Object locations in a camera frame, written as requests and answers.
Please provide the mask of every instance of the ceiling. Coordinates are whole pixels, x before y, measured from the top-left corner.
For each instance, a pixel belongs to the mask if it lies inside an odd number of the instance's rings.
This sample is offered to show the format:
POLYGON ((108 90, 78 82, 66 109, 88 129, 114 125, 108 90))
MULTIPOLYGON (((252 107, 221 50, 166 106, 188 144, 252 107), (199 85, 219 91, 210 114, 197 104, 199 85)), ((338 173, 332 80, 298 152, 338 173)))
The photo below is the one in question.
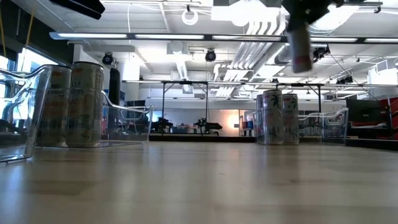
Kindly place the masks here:
MULTIPOLYGON (((105 4, 105 12, 98 21, 78 13, 51 4, 48 0, 12 0, 27 12, 31 12, 35 5, 34 16, 51 28, 60 32, 155 32, 179 34, 245 34, 248 26, 238 27, 230 21, 212 21, 212 0, 202 1, 199 9, 198 22, 188 26, 182 22, 182 12, 185 6, 167 5, 115 5, 105 4), (128 28, 127 12, 129 11, 130 29, 128 28)), ((332 36, 398 36, 398 1, 385 0, 382 12, 374 14, 375 7, 362 7, 354 13, 342 26, 334 30, 332 36)), ((166 41, 138 41, 138 40, 91 40, 82 43, 85 50, 94 57, 101 57, 103 52, 94 52, 92 46, 133 45, 142 55, 146 64, 152 68, 145 71, 145 75, 170 74, 176 70, 175 63, 159 60, 166 52, 166 41)), ((213 72, 217 63, 231 63, 238 52, 238 42, 189 42, 188 46, 195 49, 193 60, 186 63, 189 70, 203 70, 213 72), (207 63, 204 60, 207 49, 214 49, 217 61, 207 63)), ((385 57, 398 57, 398 45, 330 45, 332 56, 325 57, 314 65, 308 73, 294 74, 292 67, 287 65, 281 72, 284 77, 294 82, 312 78, 316 81, 326 80, 332 75, 339 74, 344 69, 352 69, 358 82, 366 82, 367 68, 385 57)))

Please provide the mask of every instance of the black ceiling mount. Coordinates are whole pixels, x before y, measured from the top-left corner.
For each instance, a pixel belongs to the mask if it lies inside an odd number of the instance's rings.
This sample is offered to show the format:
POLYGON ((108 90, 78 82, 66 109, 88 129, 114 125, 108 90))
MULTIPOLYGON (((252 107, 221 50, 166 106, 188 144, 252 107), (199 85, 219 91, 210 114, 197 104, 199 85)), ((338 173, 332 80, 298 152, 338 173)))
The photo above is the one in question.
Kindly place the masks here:
POLYGON ((105 11, 100 0, 50 0, 50 2, 94 19, 100 19, 105 11))

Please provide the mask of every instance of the security camera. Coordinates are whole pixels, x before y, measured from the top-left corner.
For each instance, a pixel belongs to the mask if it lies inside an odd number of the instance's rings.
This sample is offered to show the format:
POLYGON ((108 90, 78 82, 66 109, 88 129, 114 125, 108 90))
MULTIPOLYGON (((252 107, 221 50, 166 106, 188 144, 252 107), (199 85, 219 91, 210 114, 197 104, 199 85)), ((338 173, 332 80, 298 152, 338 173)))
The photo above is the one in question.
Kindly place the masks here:
POLYGON ((105 56, 102 58, 104 65, 111 65, 113 62, 112 52, 105 52, 105 56))
POLYGON ((216 53, 214 50, 207 50, 205 59, 207 62, 214 62, 216 60, 216 53))

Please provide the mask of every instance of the wooden floor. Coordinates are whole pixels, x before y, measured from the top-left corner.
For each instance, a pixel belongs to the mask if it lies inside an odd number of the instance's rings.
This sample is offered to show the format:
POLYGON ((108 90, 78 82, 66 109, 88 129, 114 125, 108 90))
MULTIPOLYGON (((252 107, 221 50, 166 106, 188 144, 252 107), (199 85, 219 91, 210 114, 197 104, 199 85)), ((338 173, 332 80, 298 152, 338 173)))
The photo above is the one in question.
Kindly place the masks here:
POLYGON ((398 154, 151 142, 0 165, 0 223, 397 223, 398 154))

